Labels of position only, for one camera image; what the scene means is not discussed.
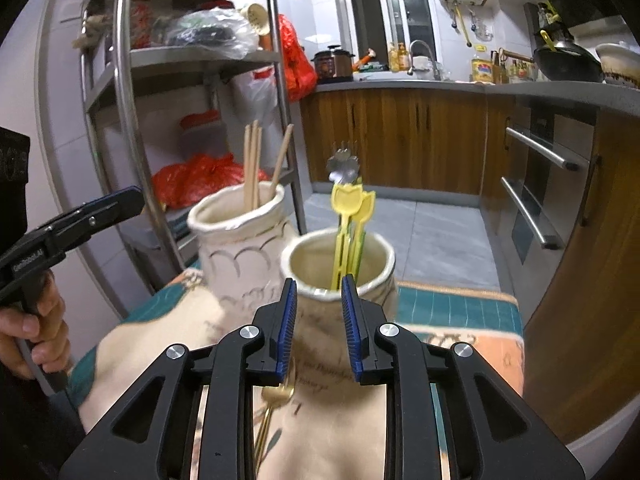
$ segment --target triangular cutout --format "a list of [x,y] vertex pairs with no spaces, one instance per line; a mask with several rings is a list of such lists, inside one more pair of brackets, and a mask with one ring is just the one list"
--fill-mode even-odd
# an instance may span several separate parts
[[474,379],[491,436],[496,442],[509,440],[527,431],[527,423],[486,377],[476,375]]
[[113,425],[113,434],[142,444],[149,435],[151,421],[162,392],[164,377],[154,378]]

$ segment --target silver screw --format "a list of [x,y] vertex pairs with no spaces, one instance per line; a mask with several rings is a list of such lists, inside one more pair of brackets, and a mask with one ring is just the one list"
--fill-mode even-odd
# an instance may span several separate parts
[[453,347],[453,351],[460,357],[469,357],[474,352],[474,349],[471,348],[471,345],[460,343]]
[[380,327],[380,333],[387,337],[393,337],[400,333],[400,329],[393,323],[385,323]]
[[171,345],[166,349],[166,356],[169,359],[177,359],[178,357],[182,357],[184,355],[184,346],[182,345]]
[[240,335],[245,339],[253,339],[260,333],[260,329],[257,326],[247,325],[240,329]]

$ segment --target finger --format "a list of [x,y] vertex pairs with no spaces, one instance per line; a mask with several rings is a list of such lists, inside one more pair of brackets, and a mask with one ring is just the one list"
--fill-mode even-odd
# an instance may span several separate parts
[[5,334],[0,334],[0,362],[16,376],[33,379],[33,374],[15,345],[14,338]]
[[37,365],[44,365],[55,361],[62,355],[69,336],[69,327],[63,321],[60,330],[55,338],[37,344],[31,351],[33,362]]
[[20,339],[32,339],[40,333],[40,321],[36,316],[14,308],[0,308],[0,333]]
[[37,308],[41,316],[48,316],[49,312],[56,306],[60,300],[60,292],[53,279],[53,273],[47,272],[45,276],[44,288],[40,298],[38,299]]
[[47,317],[40,318],[40,333],[33,342],[49,341],[56,337],[62,325],[62,317],[65,313],[65,302],[62,298],[56,303]]
[[71,343],[69,341],[65,344],[65,349],[62,351],[62,355],[51,363],[42,365],[42,371],[46,374],[53,372],[61,372],[66,368],[66,364],[69,362],[69,356],[71,355]]

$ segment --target oven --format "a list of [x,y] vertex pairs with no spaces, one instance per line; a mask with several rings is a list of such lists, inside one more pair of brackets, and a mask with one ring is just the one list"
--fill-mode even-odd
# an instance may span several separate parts
[[505,128],[510,166],[498,240],[522,320],[540,304],[562,259],[588,178],[595,113],[517,107]]

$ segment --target chrome faucet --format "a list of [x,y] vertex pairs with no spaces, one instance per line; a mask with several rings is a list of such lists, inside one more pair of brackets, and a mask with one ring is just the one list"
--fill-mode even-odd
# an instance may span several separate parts
[[440,73],[440,69],[436,65],[436,58],[431,51],[431,47],[425,43],[423,40],[413,40],[409,45],[409,56],[411,56],[411,68],[406,71],[407,75],[414,74],[414,45],[416,43],[422,44],[427,49],[427,57],[431,60],[431,65],[433,66],[433,78],[436,81],[442,81],[442,74]]

